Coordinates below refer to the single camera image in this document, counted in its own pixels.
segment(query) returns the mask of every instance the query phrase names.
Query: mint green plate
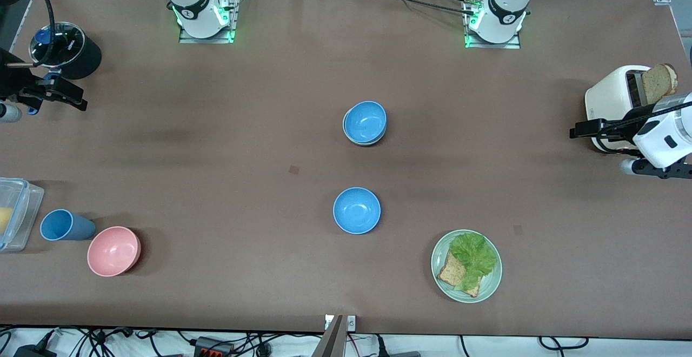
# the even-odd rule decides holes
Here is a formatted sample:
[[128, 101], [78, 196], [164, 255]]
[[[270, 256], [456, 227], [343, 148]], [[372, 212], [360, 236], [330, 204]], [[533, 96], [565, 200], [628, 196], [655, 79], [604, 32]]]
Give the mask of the mint green plate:
[[440, 240], [432, 249], [432, 258], [430, 259], [430, 267], [432, 268], [432, 278], [435, 280], [437, 286], [442, 290], [445, 295], [461, 303], [478, 303], [489, 298], [500, 285], [500, 280], [502, 280], [502, 259], [500, 259], [500, 254], [497, 252], [495, 245], [488, 239], [488, 237], [480, 234], [480, 232], [475, 232], [480, 234], [488, 242], [490, 248], [495, 252], [497, 256], [497, 262], [495, 263], [495, 268], [488, 275], [483, 276], [480, 280], [480, 291], [477, 297], [470, 297], [469, 294], [464, 293], [460, 290], [454, 290], [454, 287], [445, 283], [444, 281], [437, 278], [440, 274], [440, 270], [444, 266], [444, 260], [447, 258], [447, 253], [449, 253], [449, 245], [454, 241], [459, 235], [464, 235], [469, 232], [475, 232], [473, 230], [456, 230], [447, 233], [445, 236], [440, 238]]

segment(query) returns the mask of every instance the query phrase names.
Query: white floor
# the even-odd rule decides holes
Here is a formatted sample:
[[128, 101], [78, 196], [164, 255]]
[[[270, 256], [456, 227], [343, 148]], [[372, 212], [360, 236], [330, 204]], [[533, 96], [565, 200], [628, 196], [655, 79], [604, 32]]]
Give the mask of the white floor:
[[[49, 328], [18, 328], [12, 330], [12, 338], [0, 354], [2, 357], [14, 355], [17, 347], [22, 345], [35, 345], [49, 331]], [[245, 337], [244, 333], [213, 333], [213, 332], [183, 332], [187, 338], [196, 338], [204, 335], [218, 340], [232, 340]], [[82, 337], [77, 330], [61, 330], [50, 338], [49, 350], [56, 352], [58, 357], [68, 357], [72, 349]], [[377, 354], [377, 340], [372, 335], [359, 334], [357, 337], [365, 339], [356, 340], [360, 357]], [[389, 354], [417, 351], [423, 357], [463, 356], [459, 337], [454, 335], [383, 335]], [[464, 337], [470, 357], [554, 357], [558, 352], [543, 349], [534, 337]], [[575, 345], [581, 342], [574, 338], [559, 338], [563, 346]], [[0, 338], [0, 348], [5, 342], [5, 337]], [[185, 340], [176, 332], [159, 332], [154, 335], [156, 348], [162, 355], [192, 356], [194, 351]], [[270, 342], [272, 356], [296, 357], [310, 356], [318, 344], [316, 337], [294, 338], [285, 335]], [[109, 338], [106, 345], [116, 357], [155, 357], [149, 340], [140, 340], [134, 335], [125, 338], [122, 335], [114, 335]], [[82, 357], [88, 357], [91, 347], [85, 346], [81, 352]], [[565, 357], [650, 357], [660, 355], [666, 357], [692, 355], [692, 342], [667, 341], [667, 340], [614, 340], [605, 338], [593, 338], [583, 349], [567, 350]], [[247, 352], [246, 357], [251, 357], [252, 352]], [[353, 346], [346, 347], [346, 357], [356, 357]]]

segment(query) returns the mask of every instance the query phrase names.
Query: pink bowl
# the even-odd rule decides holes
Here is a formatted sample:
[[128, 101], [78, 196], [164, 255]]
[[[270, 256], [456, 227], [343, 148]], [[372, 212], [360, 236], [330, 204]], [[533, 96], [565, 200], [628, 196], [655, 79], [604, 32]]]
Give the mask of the pink bowl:
[[113, 226], [94, 237], [86, 261], [91, 271], [99, 276], [117, 276], [132, 268], [140, 251], [139, 238], [131, 229]]

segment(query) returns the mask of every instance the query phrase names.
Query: blue lid knob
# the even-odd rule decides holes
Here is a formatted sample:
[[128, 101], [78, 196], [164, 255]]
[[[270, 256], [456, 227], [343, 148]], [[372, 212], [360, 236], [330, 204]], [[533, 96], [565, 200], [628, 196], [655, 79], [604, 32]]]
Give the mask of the blue lid knob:
[[40, 44], [49, 44], [50, 29], [40, 29], [36, 32], [36, 34], [34, 34], [34, 39], [36, 39], [36, 42], [39, 42]]

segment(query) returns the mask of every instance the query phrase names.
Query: blue bowl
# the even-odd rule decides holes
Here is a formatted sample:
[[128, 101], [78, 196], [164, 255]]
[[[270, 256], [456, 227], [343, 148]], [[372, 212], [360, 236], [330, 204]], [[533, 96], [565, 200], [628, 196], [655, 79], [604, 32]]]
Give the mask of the blue bowl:
[[387, 113], [374, 101], [363, 101], [344, 115], [343, 128], [351, 142], [367, 146], [380, 140], [387, 128]]
[[380, 202], [365, 188], [353, 187], [341, 192], [334, 201], [334, 221], [345, 232], [365, 234], [380, 220]]

